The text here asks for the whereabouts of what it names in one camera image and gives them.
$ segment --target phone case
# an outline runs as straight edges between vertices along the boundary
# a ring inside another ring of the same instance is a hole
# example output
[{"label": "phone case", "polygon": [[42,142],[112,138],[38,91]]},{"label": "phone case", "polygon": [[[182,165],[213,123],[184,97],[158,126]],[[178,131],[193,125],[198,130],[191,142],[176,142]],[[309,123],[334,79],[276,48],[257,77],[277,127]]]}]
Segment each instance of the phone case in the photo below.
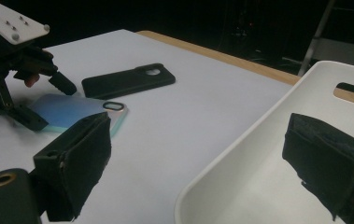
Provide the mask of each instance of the phone case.
[{"label": "phone case", "polygon": [[105,100],[175,82],[176,78],[161,63],[154,63],[132,70],[88,77],[81,84],[86,97]]},{"label": "phone case", "polygon": [[124,104],[77,96],[46,94],[29,105],[49,125],[44,131],[62,133],[87,116],[107,112],[110,121],[110,135],[120,127],[126,113]]}]

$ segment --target white plastic container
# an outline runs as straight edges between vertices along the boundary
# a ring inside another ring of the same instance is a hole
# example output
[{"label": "white plastic container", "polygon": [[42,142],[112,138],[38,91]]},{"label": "white plastic container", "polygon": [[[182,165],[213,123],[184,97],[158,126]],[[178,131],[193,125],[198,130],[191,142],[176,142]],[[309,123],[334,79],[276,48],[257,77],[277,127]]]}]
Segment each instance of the white plastic container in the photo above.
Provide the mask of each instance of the white plastic container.
[{"label": "white plastic container", "polygon": [[[333,223],[281,153],[291,113],[354,136],[354,103],[333,95],[339,83],[354,85],[354,66],[316,63],[180,193],[176,224]],[[334,223],[344,222],[337,218]]]}]

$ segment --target blue phone case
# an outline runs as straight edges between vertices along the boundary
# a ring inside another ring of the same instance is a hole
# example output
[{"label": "blue phone case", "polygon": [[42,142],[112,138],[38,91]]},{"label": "blue phone case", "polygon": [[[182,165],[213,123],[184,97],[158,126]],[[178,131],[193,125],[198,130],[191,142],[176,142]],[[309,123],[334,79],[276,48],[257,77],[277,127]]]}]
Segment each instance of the blue phone case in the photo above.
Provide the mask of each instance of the blue phone case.
[{"label": "blue phone case", "polygon": [[44,131],[62,133],[78,120],[89,115],[107,112],[110,121],[110,135],[119,129],[126,113],[124,104],[68,95],[46,94],[29,105],[49,125]]}]

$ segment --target screw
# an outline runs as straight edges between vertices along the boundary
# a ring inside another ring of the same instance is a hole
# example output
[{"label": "screw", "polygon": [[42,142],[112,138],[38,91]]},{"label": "screw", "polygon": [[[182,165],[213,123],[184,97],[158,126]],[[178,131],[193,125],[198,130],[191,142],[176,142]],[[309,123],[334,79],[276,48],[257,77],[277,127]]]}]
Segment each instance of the screw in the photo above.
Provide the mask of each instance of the screw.
[{"label": "screw", "polygon": [[18,39],[20,39],[20,36],[18,34],[13,34],[11,35],[11,38],[17,41]]},{"label": "screw", "polygon": [[45,31],[48,32],[48,31],[50,31],[50,26],[46,24],[43,26],[43,29],[45,29]]}]

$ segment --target robotic arm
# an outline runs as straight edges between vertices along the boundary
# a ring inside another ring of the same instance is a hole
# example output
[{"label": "robotic arm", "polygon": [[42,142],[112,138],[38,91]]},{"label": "robotic arm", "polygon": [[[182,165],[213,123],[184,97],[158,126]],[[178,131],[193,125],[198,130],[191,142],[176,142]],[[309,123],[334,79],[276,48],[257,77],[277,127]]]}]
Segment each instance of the robotic arm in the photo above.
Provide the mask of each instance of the robotic arm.
[{"label": "robotic arm", "polygon": [[33,131],[42,130],[48,123],[24,105],[14,105],[5,78],[9,71],[25,80],[33,74],[51,77],[49,82],[67,95],[76,86],[52,62],[53,56],[33,46],[34,39],[46,35],[50,28],[0,5],[0,114],[5,114]]}]

